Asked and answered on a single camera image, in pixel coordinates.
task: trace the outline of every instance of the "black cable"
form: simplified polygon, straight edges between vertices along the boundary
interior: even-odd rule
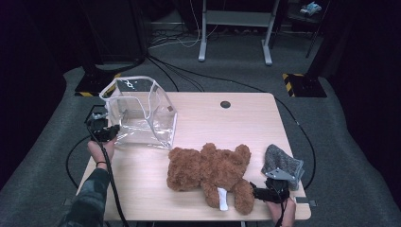
[[[94,138],[95,142],[100,146],[100,149],[103,152],[103,156],[104,156],[104,159],[106,161],[107,170],[109,172],[110,184],[111,184],[112,189],[113,189],[114,200],[115,200],[115,205],[117,206],[118,215],[120,216],[120,218],[121,218],[121,220],[123,222],[123,225],[126,226],[126,227],[129,227],[130,225],[128,224],[127,220],[125,219],[123,211],[121,209],[120,199],[118,198],[117,188],[115,187],[112,165],[111,165],[111,162],[110,162],[110,159],[109,159],[109,155],[107,154],[107,150],[103,147],[103,144],[100,143],[96,139],[95,135],[92,133],[92,131],[90,129],[90,126],[87,126],[87,130],[91,134],[92,138]]]
[[[147,58],[148,58],[154,65],[156,65],[160,70],[162,70],[162,71],[166,74],[166,76],[167,76],[167,77],[171,80],[171,82],[174,84],[174,86],[175,86],[177,92],[180,92],[179,89],[178,89],[177,84],[174,82],[174,80],[172,79],[172,77],[166,72],[166,70],[164,70],[162,67],[160,67],[160,65],[158,65],[156,62],[154,62],[150,57],[147,57]]]
[[[286,212],[287,200],[286,200],[286,206],[284,206],[283,200],[281,200],[281,196],[280,196],[280,193],[278,192],[278,190],[277,190],[277,189],[275,188],[275,186],[274,186],[272,183],[270,183],[269,181],[267,181],[267,183],[269,183],[270,187],[272,187],[272,188],[274,189],[275,193],[276,193],[277,196],[278,196],[278,199],[280,200],[281,216],[280,216],[279,219],[277,219],[277,222],[276,222],[276,224],[275,224],[275,227],[280,227],[281,224],[282,224],[282,222],[283,222],[284,212]]]
[[[65,170],[67,170],[68,177],[70,178],[71,182],[73,183],[73,185],[74,185],[74,187],[75,187],[76,189],[78,189],[78,184],[76,183],[76,181],[74,181],[73,176],[72,176],[71,173],[70,173],[70,169],[69,169],[69,167],[68,167],[68,164],[69,164],[70,157],[71,157],[71,154],[73,153],[74,149],[75,149],[80,143],[82,143],[84,140],[86,140],[86,139],[89,138],[89,137],[91,137],[91,136],[88,135],[88,136],[85,136],[85,137],[83,137],[82,139],[80,139],[80,140],[74,145],[74,147],[68,152],[67,159],[65,160]]]
[[[172,71],[173,73],[175,73],[177,76],[179,76],[179,77],[181,77],[182,79],[185,79],[186,81],[190,82],[194,87],[196,87],[196,88],[198,89],[198,91],[204,92],[204,88],[203,88],[197,81],[195,81],[194,79],[192,79],[192,78],[190,78],[190,77],[187,77],[186,75],[184,75],[184,74],[180,73],[178,70],[176,70],[174,67],[172,67],[172,66],[166,64],[166,63],[163,62],[163,61],[158,60],[157,58],[154,58],[153,56],[148,56],[148,57],[149,57],[149,60],[150,60],[152,63],[154,63],[156,66],[159,67],[159,65],[157,65],[157,64],[156,64],[154,61],[152,61],[151,59],[153,59],[153,60],[155,60],[155,61],[157,61],[157,62],[163,64],[167,69],[169,69],[170,71]]]
[[[170,64],[170,63],[161,61],[161,60],[159,60],[158,58],[156,58],[156,57],[154,57],[154,56],[148,55],[148,58],[152,58],[152,59],[154,59],[154,60],[156,60],[156,61],[158,61],[158,62],[162,62],[164,65],[168,65],[168,66],[170,66],[170,67],[176,68],[176,69],[178,69],[178,70],[182,70],[182,71],[184,71],[184,72],[186,72],[186,73],[190,73],[190,74],[193,74],[193,75],[196,75],[196,76],[199,76],[199,77],[208,78],[208,79],[218,79],[218,80],[228,81],[228,82],[232,82],[232,83],[236,83],[236,84],[239,84],[239,85],[242,85],[242,86],[246,86],[246,87],[252,88],[252,89],[254,89],[254,90],[256,90],[256,91],[259,91],[259,92],[261,92],[261,93],[266,93],[266,91],[263,91],[263,90],[261,90],[261,89],[259,89],[259,88],[257,88],[257,87],[253,87],[253,86],[251,86],[251,85],[249,85],[249,84],[245,84],[245,83],[238,82],[238,81],[231,80],[231,79],[221,79],[221,78],[215,78],[215,77],[211,77],[211,76],[206,76],[206,75],[203,75],[203,74],[195,73],[195,72],[192,72],[192,71],[189,71],[189,70],[186,70],[186,69],[182,69],[181,67],[172,65],[172,64]],[[308,142],[308,144],[310,145],[310,148],[311,148],[311,150],[312,150],[312,156],[313,156],[312,176],[311,176],[309,182],[306,184],[306,186],[304,186],[304,190],[307,190],[307,189],[309,188],[309,186],[312,184],[312,182],[313,182],[313,180],[314,180],[314,178],[315,178],[315,173],[316,173],[316,152],[315,152],[315,149],[313,148],[312,142],[310,141],[309,137],[307,136],[307,134],[306,134],[304,128],[303,128],[303,127],[301,126],[301,124],[297,121],[297,119],[296,119],[295,116],[292,114],[291,110],[287,107],[287,105],[284,104],[284,102],[281,101],[280,99],[278,99],[276,96],[274,97],[274,99],[277,100],[281,105],[283,105],[284,108],[288,111],[289,115],[292,117],[292,119],[295,121],[295,123],[296,123],[296,124],[298,125],[298,127],[300,128],[301,132],[304,134],[304,136],[305,136],[305,138],[306,138],[306,140],[307,140],[307,142]]]

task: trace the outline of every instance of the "human hand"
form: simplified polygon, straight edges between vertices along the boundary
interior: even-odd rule
[[[278,219],[281,217],[281,204],[280,203],[274,203],[271,201],[266,201],[266,205],[269,207],[271,217],[274,221],[274,223],[277,223]],[[291,199],[287,199],[287,207],[286,211],[284,212],[283,215],[283,222],[282,226],[283,227],[292,227],[295,222],[295,211],[297,207],[295,202]]]
[[[117,140],[117,137],[115,137],[113,140],[110,140],[109,142],[103,143],[103,148],[106,149],[106,152],[107,152],[107,155],[109,156],[110,162],[112,161],[113,156],[114,156],[114,143],[116,140]],[[89,141],[88,142],[88,150],[91,153],[91,156],[94,159],[94,161],[96,163],[98,163],[97,167],[107,170],[106,160],[104,158],[103,151],[101,150],[98,143],[95,141]]]

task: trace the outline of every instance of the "gray cloth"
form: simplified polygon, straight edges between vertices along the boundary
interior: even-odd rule
[[[298,190],[298,182],[301,180],[301,177],[305,172],[302,169],[303,164],[304,161],[288,156],[282,149],[272,144],[266,150],[265,164],[263,165],[262,173],[267,175],[268,172],[280,168],[294,177],[292,180],[288,181],[289,189]]]

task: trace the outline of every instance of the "table top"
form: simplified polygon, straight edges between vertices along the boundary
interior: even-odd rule
[[[205,143],[234,150],[245,144],[252,153],[244,179],[265,187],[261,173],[267,147],[274,144],[288,155],[292,152],[274,97],[263,93],[167,93],[178,118],[173,147],[201,150]],[[222,101],[230,108],[222,108]],[[255,200],[253,211],[239,214],[234,208],[232,193],[227,195],[228,211],[206,204],[201,188],[176,192],[166,185],[168,150],[161,148],[116,147],[113,174],[124,216],[127,220],[266,220],[271,219],[266,204]],[[95,169],[89,161],[82,180]],[[305,197],[300,189],[291,197]],[[297,204],[296,219],[311,216],[308,204]],[[120,219],[109,186],[106,220]]]

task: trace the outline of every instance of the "clear plastic box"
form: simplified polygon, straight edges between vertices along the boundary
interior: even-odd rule
[[[156,80],[145,77],[114,79],[99,94],[112,125],[119,125],[120,146],[172,149],[177,110]]]

